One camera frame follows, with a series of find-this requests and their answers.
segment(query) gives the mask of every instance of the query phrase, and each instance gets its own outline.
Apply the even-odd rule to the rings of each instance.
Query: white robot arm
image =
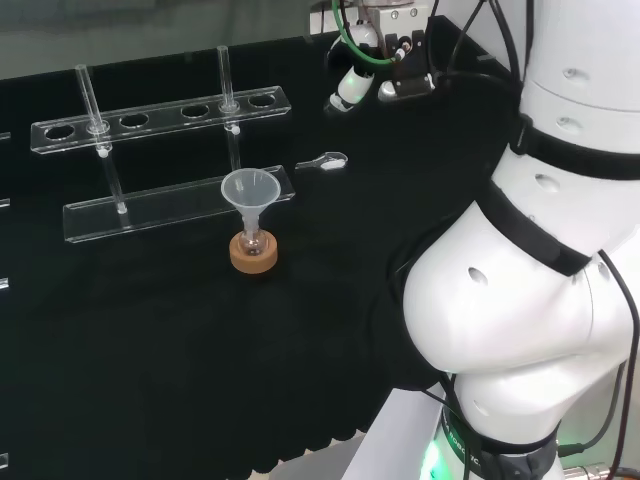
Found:
[[[629,305],[601,249],[640,300],[640,3],[538,6],[522,129],[404,295],[418,350],[458,374],[464,417],[511,456],[542,449],[580,395],[629,357]],[[440,451],[462,478],[445,430]],[[557,458],[544,478],[564,478]]]

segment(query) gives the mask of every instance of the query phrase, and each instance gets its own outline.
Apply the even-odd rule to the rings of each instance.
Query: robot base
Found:
[[[436,438],[425,455],[420,480],[429,478],[432,480],[461,480],[464,476],[464,462],[458,458],[453,448],[442,426],[438,427]],[[477,459],[472,457],[471,461],[478,465]],[[469,473],[469,480],[480,480],[481,478],[473,471]],[[542,480],[564,480],[564,478],[565,475],[560,459],[556,456],[551,470],[546,473]]]

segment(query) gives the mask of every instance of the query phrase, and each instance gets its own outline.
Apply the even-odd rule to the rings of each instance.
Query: test tube rack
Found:
[[[281,87],[233,92],[227,47],[218,47],[222,94],[123,110],[100,112],[86,65],[76,67],[86,115],[37,122],[31,126],[31,150],[52,154],[94,147],[109,183],[111,196],[65,205],[62,209],[67,242],[136,232],[235,211],[222,196],[224,176],[123,193],[113,163],[113,143],[222,125],[226,132],[231,170],[241,167],[240,123],[291,110]],[[281,186],[277,201],[295,191],[282,165],[265,169]]]

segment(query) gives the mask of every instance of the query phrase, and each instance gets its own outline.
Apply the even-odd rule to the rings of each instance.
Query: black cable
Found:
[[[636,480],[640,480],[640,470],[636,470],[635,468],[619,467],[616,470],[615,476],[624,478],[635,478]]]
[[[613,395],[611,396],[611,404],[609,405],[609,412],[607,412],[607,417],[600,428],[600,431],[586,443],[574,443],[570,445],[560,445],[558,447],[558,456],[560,458],[569,457],[571,455],[576,455],[578,453],[582,453],[585,450],[596,445],[602,437],[604,437],[607,430],[609,430],[609,426],[611,425],[611,421],[613,420],[613,415],[616,412],[616,406],[618,405],[618,398],[620,397],[620,388],[622,386],[622,376],[624,374],[624,367],[626,362],[618,367],[618,374],[616,375],[616,383],[613,388]]]
[[[345,1],[340,0],[340,13],[342,14],[342,26],[344,27],[349,39],[353,42],[353,37],[351,36],[351,29],[349,28],[349,22],[347,21],[347,9],[344,6]]]
[[[429,15],[429,19],[427,20],[427,28],[424,29],[424,36],[427,40],[427,66],[429,67],[431,78],[434,78],[437,73],[436,67],[433,63],[433,47],[431,39],[433,38],[433,18],[436,16],[436,11],[438,10],[439,3],[440,0],[435,0],[435,2],[433,2],[431,15]]]
[[[509,69],[511,70],[511,77],[513,78],[513,83],[516,86],[520,86],[520,64],[518,63],[518,51],[516,50],[516,44],[513,41],[513,36],[511,35],[511,30],[509,29],[509,24],[507,23],[506,18],[504,17],[504,13],[502,8],[500,7],[500,2],[498,0],[488,0],[489,5],[491,5],[491,10],[493,10],[493,15],[496,17],[496,21],[498,22],[498,27],[500,27],[500,32],[502,33],[502,38],[504,40],[504,44],[507,47],[507,56],[509,57]]]
[[[618,269],[609,258],[606,252],[600,250],[598,252],[600,258],[607,265],[616,283],[622,290],[629,310],[631,311],[631,319],[633,320],[633,337],[631,339],[631,353],[629,355],[629,362],[627,367],[627,380],[625,382],[624,400],[622,401],[622,416],[620,419],[620,433],[618,434],[618,444],[616,446],[616,453],[611,464],[611,472],[607,477],[607,480],[613,480],[617,476],[618,469],[620,468],[620,460],[622,459],[622,451],[624,450],[624,441],[627,434],[627,422],[629,421],[629,409],[631,408],[631,391],[633,390],[633,376],[635,374],[636,360],[638,358],[638,343],[640,341],[640,317],[638,316],[638,308],[633,300],[633,296],[629,291],[629,287],[624,282],[622,275],[618,272]]]
[[[469,31],[469,28],[471,28],[471,25],[473,24],[476,17],[478,16],[478,13],[480,13],[480,10],[482,9],[482,5],[484,4],[484,2],[485,0],[480,0],[478,2],[478,5],[476,5],[476,8],[473,10],[473,13],[469,17],[469,20],[467,20],[467,23],[464,25],[464,27],[460,31],[460,35],[458,35],[458,41],[456,42],[456,46],[453,47],[453,53],[451,54],[451,58],[449,59],[449,65],[447,66],[447,73],[453,72],[453,67],[456,63],[456,59],[458,58],[458,54],[460,53],[460,47],[462,47],[464,37],[467,36],[467,32]]]
[[[526,29],[526,47],[524,66],[529,65],[529,57],[531,56],[531,47],[533,46],[533,31],[535,27],[535,0],[527,0],[527,29]]]

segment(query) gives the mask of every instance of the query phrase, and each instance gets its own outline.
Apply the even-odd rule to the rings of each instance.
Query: table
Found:
[[[457,29],[436,27],[442,63]],[[297,192],[263,215],[280,261],[259,278],[229,263],[237,214],[65,244],[62,206],[108,188],[94,152],[31,154],[29,128],[83,112],[74,73],[0,83],[0,131],[12,133],[0,144],[0,198],[11,198],[0,213],[0,453],[11,464],[0,477],[244,479],[366,431],[392,387],[435,382],[385,265],[472,201],[506,145],[508,101],[464,82],[330,120],[334,38],[230,49],[235,89],[281,85],[293,106],[242,130],[243,166],[282,164]],[[475,65],[477,53],[467,45],[461,65],[495,69]],[[100,106],[219,92],[215,55],[95,68]],[[294,173],[325,151],[346,153],[348,168]],[[124,142],[114,158],[125,191],[229,171],[222,128]]]

